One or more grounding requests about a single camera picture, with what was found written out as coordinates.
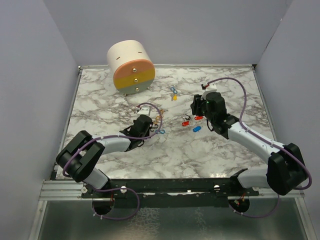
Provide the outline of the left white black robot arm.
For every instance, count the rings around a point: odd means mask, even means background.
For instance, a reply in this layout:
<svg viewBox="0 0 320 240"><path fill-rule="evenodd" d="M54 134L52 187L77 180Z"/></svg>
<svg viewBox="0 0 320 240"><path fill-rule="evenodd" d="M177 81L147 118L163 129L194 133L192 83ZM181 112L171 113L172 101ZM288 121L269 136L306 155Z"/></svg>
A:
<svg viewBox="0 0 320 240"><path fill-rule="evenodd" d="M96 168L102 155L115 152L128 152L144 144L145 137L150 135L152 119L140 115L133 125L120 131L116 137L96 139L87 131L78 132L56 157L56 163L64 168L75 182L83 182L93 187L97 196L106 197L111 190L110 178Z"/></svg>

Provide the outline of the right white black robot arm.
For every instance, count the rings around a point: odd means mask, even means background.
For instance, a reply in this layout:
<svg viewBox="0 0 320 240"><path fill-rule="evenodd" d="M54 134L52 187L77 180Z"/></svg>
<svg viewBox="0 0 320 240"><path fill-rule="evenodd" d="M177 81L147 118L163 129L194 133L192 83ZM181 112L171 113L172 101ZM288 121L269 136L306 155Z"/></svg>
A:
<svg viewBox="0 0 320 240"><path fill-rule="evenodd" d="M194 116L205 117L210 131L247 148L266 163L259 169L244 169L233 175L229 189L240 196L249 188L272 189L284 196L308 178L299 147L265 139L263 135L229 114L219 92L196 94L190 105Z"/></svg>

